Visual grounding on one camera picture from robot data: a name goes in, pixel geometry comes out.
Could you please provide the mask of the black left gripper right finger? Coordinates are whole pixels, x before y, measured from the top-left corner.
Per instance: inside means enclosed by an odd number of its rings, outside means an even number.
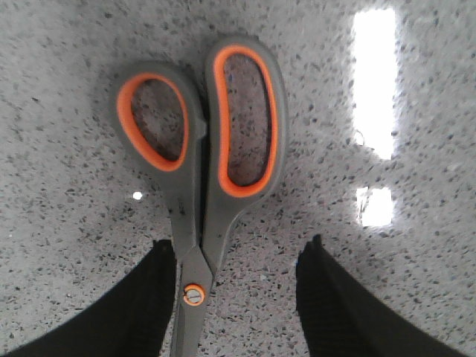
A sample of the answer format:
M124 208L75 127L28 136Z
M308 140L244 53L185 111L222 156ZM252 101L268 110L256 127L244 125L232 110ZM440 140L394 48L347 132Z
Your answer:
M354 279L316 234L296 265L296 307L311 356L460 356Z

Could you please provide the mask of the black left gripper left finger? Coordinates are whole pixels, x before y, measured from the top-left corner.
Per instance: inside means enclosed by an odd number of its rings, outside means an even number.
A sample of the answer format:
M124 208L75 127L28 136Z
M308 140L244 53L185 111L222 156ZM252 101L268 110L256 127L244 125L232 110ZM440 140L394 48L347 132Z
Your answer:
M173 313L176 257L169 240L152 249L99 300L10 356L158 356Z

